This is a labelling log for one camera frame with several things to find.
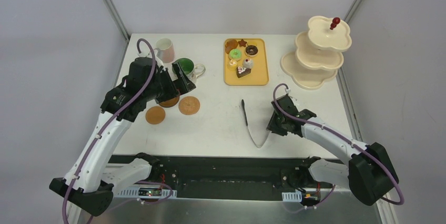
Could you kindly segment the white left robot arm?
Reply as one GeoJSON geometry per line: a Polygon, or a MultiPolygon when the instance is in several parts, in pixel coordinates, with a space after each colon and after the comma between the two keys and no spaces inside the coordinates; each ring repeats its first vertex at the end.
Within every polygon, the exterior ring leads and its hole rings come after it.
{"type": "Polygon", "coordinates": [[[93,217],[100,216],[113,197],[127,187],[144,180],[155,184],[160,179],[159,160],[139,153],[134,160],[105,174],[104,170],[125,132],[135,122],[147,103],[165,102],[184,95],[196,85],[178,63],[168,68],[150,57],[138,57],[121,83],[106,93],[94,132],[70,171],[54,178],[49,188],[64,198],[63,209],[71,202],[93,217]]]}

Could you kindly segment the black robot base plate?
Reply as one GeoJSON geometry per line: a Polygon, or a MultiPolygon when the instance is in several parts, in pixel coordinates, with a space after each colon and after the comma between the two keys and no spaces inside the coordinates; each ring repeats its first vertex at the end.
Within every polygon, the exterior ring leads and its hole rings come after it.
{"type": "Polygon", "coordinates": [[[295,185],[298,168],[308,158],[156,158],[150,177],[133,186],[166,187],[185,199],[282,201],[282,192],[314,191],[318,185],[295,185]]]}

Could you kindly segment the metal tongs with black tips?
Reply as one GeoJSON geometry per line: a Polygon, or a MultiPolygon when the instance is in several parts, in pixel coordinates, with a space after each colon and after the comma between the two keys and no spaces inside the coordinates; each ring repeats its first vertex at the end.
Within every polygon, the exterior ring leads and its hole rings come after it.
{"type": "Polygon", "coordinates": [[[249,135],[249,137],[250,137],[252,143],[254,144],[254,146],[255,146],[256,148],[261,149],[261,148],[265,145],[265,143],[267,142],[267,140],[268,140],[268,138],[269,138],[271,132],[270,132],[269,130],[266,130],[266,134],[265,134],[265,137],[264,137],[263,142],[260,143],[260,144],[258,144],[258,143],[255,141],[254,137],[252,136],[252,133],[251,133],[251,130],[250,130],[250,126],[249,126],[249,122],[248,122],[248,116],[247,116],[247,113],[246,113],[245,101],[244,101],[243,99],[241,100],[241,110],[242,110],[242,113],[243,113],[243,116],[244,116],[244,120],[245,120],[245,125],[246,125],[246,128],[247,128],[247,132],[248,132],[248,135],[249,135]]]}

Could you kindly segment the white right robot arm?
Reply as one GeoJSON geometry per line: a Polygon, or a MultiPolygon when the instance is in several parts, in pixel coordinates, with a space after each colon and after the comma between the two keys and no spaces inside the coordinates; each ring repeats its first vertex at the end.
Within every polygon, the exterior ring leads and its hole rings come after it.
{"type": "Polygon", "coordinates": [[[310,157],[298,168],[297,187],[312,187],[317,182],[349,189],[367,206],[395,189],[399,195],[398,205],[404,197],[399,187],[399,178],[386,149],[379,143],[365,144],[347,138],[327,126],[317,115],[307,109],[298,110],[289,95],[274,98],[274,114],[267,129],[280,136],[298,135],[312,141],[332,153],[339,163],[320,157],[310,157]]]}

